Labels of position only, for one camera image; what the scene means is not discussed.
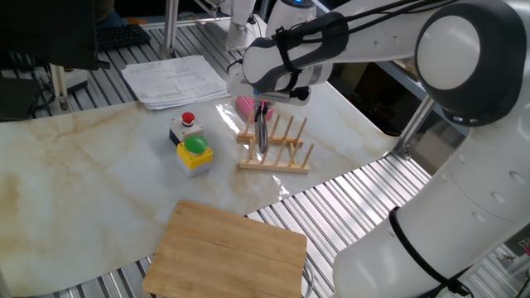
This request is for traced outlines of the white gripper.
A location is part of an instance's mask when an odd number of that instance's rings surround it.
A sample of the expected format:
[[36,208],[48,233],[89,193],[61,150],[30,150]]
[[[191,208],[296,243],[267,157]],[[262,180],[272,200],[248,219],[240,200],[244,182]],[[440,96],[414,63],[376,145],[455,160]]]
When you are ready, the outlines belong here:
[[290,91],[274,91],[270,93],[259,93],[243,76],[243,67],[241,61],[235,61],[227,67],[228,78],[226,80],[227,91],[234,96],[245,96],[253,99],[261,99],[266,102],[262,104],[261,100],[255,103],[253,112],[253,121],[256,122],[262,113],[266,121],[272,118],[270,112],[272,103],[287,103],[298,106],[304,106],[309,103],[311,96],[310,87],[300,87]]

